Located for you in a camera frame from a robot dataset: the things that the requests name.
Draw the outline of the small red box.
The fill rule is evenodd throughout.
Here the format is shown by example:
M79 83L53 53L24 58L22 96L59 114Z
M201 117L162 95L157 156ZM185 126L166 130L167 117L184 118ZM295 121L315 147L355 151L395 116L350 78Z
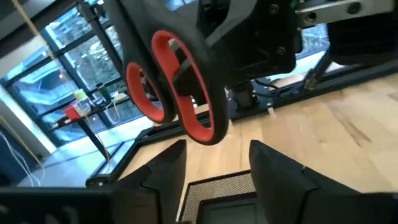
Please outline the small red box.
M80 119L80 114L77 112L74 106L68 106L65 109L65 114L70 121L76 121Z

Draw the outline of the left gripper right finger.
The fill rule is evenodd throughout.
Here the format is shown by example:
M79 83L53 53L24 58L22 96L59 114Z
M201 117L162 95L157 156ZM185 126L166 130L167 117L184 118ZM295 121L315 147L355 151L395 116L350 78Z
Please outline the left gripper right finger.
M312 193L357 192L259 140L250 142L249 163L251 178L268 224L302 224Z

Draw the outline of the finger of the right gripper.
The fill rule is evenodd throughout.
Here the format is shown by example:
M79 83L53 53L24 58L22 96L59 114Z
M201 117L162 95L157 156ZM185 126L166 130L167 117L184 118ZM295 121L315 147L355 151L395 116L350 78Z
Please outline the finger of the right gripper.
M222 64L215 81L231 88L295 68L296 8L297 0L193 0L176 11L205 36Z
M398 16L376 14L328 24L329 53L340 65L398 58Z

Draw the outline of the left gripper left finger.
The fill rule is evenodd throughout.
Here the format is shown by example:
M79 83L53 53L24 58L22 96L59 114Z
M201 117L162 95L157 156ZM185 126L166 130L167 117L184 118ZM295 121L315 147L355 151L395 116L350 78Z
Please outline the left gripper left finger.
M109 224L174 224L186 173L181 139L113 184Z

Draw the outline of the black mesh desk organizer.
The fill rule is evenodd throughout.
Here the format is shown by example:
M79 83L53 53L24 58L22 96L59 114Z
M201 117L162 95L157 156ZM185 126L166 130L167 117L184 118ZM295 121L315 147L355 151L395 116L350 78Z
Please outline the black mesh desk organizer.
M268 224L257 199L250 170L190 182L178 222Z

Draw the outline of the black side table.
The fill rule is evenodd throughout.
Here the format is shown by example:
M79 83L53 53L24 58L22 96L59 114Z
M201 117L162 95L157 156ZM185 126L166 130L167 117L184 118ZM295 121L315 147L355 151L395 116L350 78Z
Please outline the black side table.
M93 123L90 120L90 116L94 116L100 112L107 111L110 107L115 108L117 111L117 105L123 104L129 100L129 96L126 91L118 92L115 91L110 96L110 100L106 98L98 98L96 101L90 100L83 90L78 90L73 93L75 99L69 103L68 106L74 106L77 112L80 114L80 119L76 121L70 121L66 115L56 121L56 123L49 129L49 132L54 132L65 126L77 124L86 134L91 142L95 145L97 150L103 155L106 160L109 160L110 153L106 150L102 140L96 135Z

